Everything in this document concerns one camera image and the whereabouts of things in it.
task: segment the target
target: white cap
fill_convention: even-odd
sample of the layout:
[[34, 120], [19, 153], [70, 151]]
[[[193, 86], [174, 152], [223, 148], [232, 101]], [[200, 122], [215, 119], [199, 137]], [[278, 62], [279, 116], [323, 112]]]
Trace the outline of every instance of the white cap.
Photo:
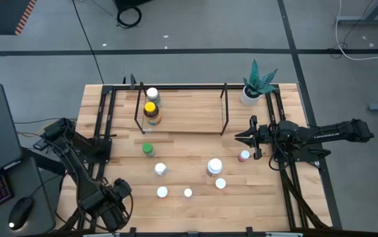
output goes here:
[[158, 95], [158, 91], [155, 88], [150, 88], [147, 90], [148, 97], [156, 97]]
[[223, 168], [223, 164], [220, 161], [220, 159], [214, 158], [214, 159], [212, 159], [212, 160], [209, 161], [209, 167], [213, 171], [219, 171], [219, 170], [221, 170]]
[[190, 188], [187, 188], [184, 190], [184, 196], [187, 198], [192, 197], [192, 190]]
[[167, 196], [167, 188], [162, 186], [157, 189], [157, 195], [161, 198], [165, 198]]
[[162, 173], [165, 171], [165, 169], [166, 169], [166, 166], [163, 163], [158, 163], [155, 165], [156, 172]]
[[240, 157], [241, 157], [242, 159], [248, 159], [249, 156], [250, 156], [249, 151], [242, 151], [242, 152], [240, 153]]
[[218, 189], [223, 189], [226, 186], [226, 180], [224, 180], [224, 178], [218, 178], [215, 181], [215, 185]]

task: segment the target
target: wooden tabletop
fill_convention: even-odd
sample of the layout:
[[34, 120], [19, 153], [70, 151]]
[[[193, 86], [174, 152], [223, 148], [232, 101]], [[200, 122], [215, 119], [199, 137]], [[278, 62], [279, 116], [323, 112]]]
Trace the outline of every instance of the wooden tabletop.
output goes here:
[[[297, 85], [279, 86], [287, 120], [306, 126]], [[87, 138], [94, 134], [101, 87], [85, 87], [76, 128]], [[219, 98], [221, 92], [176, 90], [173, 93], [182, 97], [211, 93]], [[271, 146], [261, 145], [263, 157], [259, 161], [250, 158], [240, 163], [237, 159], [244, 149], [254, 152], [234, 140], [236, 133], [249, 128], [251, 115], [257, 115], [258, 125], [269, 124], [266, 98], [262, 97], [254, 107], [247, 107], [240, 102], [241, 93], [240, 90], [229, 90], [229, 124], [220, 136], [182, 132], [142, 134], [134, 122], [138, 92], [117, 91], [111, 128], [111, 134], [117, 136], [112, 138], [111, 160], [104, 175], [110, 182], [123, 178], [132, 187], [134, 211], [130, 222], [121, 231], [129, 232], [130, 227], [136, 227], [137, 232], [243, 232], [247, 226], [252, 226], [254, 231], [289, 230], [280, 175], [267, 164]], [[274, 97], [273, 104], [277, 114]], [[103, 117], [101, 131], [105, 129], [106, 117]], [[145, 142], [153, 144], [154, 158], [147, 158], [142, 152]], [[215, 178], [209, 177], [205, 171], [207, 162], [212, 158], [220, 158], [223, 162], [223, 171]], [[155, 164], [160, 162], [168, 168], [167, 174], [162, 177], [154, 173]], [[297, 168], [304, 199], [324, 223], [331, 225], [319, 171], [307, 163], [297, 163]], [[227, 186], [223, 190], [215, 187], [217, 178], [226, 180]], [[157, 197], [160, 186], [168, 188], [166, 198]], [[193, 191], [190, 199], [183, 195], [186, 188]], [[75, 191], [76, 186], [67, 177], [58, 206], [58, 213], [64, 219], [76, 208]], [[292, 202], [296, 224], [300, 226], [298, 208], [294, 199]], [[124, 203], [129, 210], [129, 198]]]

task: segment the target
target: white cable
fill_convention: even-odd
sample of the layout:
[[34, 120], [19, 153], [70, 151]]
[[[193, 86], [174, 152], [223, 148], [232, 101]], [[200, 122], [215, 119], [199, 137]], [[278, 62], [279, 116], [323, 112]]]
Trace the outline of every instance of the white cable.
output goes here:
[[355, 58], [352, 58], [352, 57], [349, 57], [347, 56], [347, 54], [342, 50], [341, 46], [340, 46], [340, 43], [338, 42], [338, 34], [337, 34], [337, 31], [338, 31], [338, 18], [340, 17], [341, 15], [341, 2], [342, 0], [340, 0], [340, 10], [338, 12], [338, 16], [337, 16], [337, 21], [335, 22], [335, 39], [337, 40], [337, 45], [338, 45], [338, 48], [341, 50], [341, 53], [347, 58], [347, 59], [351, 59], [351, 60], [355, 60], [355, 61], [363, 61], [363, 60], [370, 60], [370, 59], [378, 59], [378, 57], [369, 57], [369, 58], [364, 58], [364, 59], [355, 59]]

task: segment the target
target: yellow bottle cap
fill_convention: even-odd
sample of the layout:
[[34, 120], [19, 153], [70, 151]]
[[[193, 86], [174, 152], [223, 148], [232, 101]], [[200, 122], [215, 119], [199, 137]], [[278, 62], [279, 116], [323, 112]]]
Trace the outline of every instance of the yellow bottle cap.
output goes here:
[[155, 104], [153, 102], [148, 102], [145, 104], [145, 110], [149, 113], [154, 112], [155, 110]]

